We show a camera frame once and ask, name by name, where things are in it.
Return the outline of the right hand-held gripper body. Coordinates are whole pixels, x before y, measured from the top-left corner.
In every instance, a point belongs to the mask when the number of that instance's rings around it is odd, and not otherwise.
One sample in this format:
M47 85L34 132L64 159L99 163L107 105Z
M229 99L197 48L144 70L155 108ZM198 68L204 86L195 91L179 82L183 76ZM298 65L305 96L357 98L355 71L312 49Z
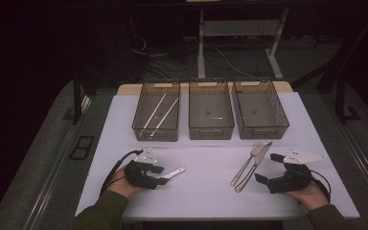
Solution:
M325 156L318 154L292 149L287 155L284 155L286 172L277 178L268 179L266 185L272 194L285 193L290 191L300 191L307 188L313 180L322 191L327 194L327 188L312 176L312 171L308 168L308 163L326 160Z

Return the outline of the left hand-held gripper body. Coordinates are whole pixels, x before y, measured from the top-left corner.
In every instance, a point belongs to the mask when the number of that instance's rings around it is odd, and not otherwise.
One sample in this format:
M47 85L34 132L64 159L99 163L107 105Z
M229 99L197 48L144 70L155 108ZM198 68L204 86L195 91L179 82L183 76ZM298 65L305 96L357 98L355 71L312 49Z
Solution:
M148 173L156 166L157 160L152 149L144 149L134 157L125 167L126 180L135 187L154 190L157 187L157 178Z

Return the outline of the translucent grey plastic bin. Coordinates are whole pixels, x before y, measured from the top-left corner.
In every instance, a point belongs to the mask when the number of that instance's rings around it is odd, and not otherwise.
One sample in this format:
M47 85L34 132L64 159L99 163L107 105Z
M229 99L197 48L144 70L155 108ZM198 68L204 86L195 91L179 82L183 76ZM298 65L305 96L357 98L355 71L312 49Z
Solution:
M164 101L154 114L147 129L139 137L140 131L150 117L151 112L157 106L158 102L167 93ZM179 101L172 109L170 115L159 128L159 130L150 137L156 126L171 107L173 102L179 98ZM177 80L148 80L142 84L139 101L136 107L135 116L132 122L132 129L138 141L154 142L176 142L178 140L178 122L180 105L180 83Z
M189 134L191 140L230 140L235 127L226 79L189 82Z
M289 122L271 80L238 80L233 84L233 106L240 138L281 139Z

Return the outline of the person's left hand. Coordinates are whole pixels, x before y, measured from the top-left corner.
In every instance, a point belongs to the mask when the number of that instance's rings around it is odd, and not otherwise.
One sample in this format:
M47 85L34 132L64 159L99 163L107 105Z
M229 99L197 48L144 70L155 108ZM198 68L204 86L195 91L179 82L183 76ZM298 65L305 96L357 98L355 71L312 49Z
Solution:
M106 188L108 191L112 191L126 197L127 199L130 199L134 195L143 192L144 188L131 185L126 180L124 169L125 168L120 168L112 175L110 181L106 184Z

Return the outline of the person's right hand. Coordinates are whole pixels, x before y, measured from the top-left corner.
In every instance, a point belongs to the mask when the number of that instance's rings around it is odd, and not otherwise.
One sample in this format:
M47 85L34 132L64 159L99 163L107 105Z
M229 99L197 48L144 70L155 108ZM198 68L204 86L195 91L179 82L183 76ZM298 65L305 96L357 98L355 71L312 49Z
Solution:
M307 188L300 191L285 192L285 195L295 199L308 212L330 204L320 186L313 180Z

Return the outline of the black metal stand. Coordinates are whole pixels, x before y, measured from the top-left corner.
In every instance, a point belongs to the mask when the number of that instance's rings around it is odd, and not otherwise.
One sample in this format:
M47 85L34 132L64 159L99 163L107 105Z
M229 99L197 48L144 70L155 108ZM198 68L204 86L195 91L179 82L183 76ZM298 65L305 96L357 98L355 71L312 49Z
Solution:
M83 113L88 109L91 100L85 93L81 84L81 75L76 73L73 76L73 106L66 109L63 119L71 121L76 125L81 119Z
M360 117L352 106L345 105L346 81L336 82L335 114L338 120L346 125L348 121L359 121Z

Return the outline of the white metal desk frame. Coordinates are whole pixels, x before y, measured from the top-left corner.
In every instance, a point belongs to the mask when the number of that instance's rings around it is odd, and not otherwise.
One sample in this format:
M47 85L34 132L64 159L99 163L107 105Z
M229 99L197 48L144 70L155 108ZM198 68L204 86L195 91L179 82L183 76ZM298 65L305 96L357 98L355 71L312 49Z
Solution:
M204 11L199 12L197 73L200 78L206 77L204 61L204 38L212 36L264 36L273 37L271 46L265 49L269 66L277 80L284 76L276 59L276 51L286 25L289 8L282 9L278 19L249 20L206 20Z

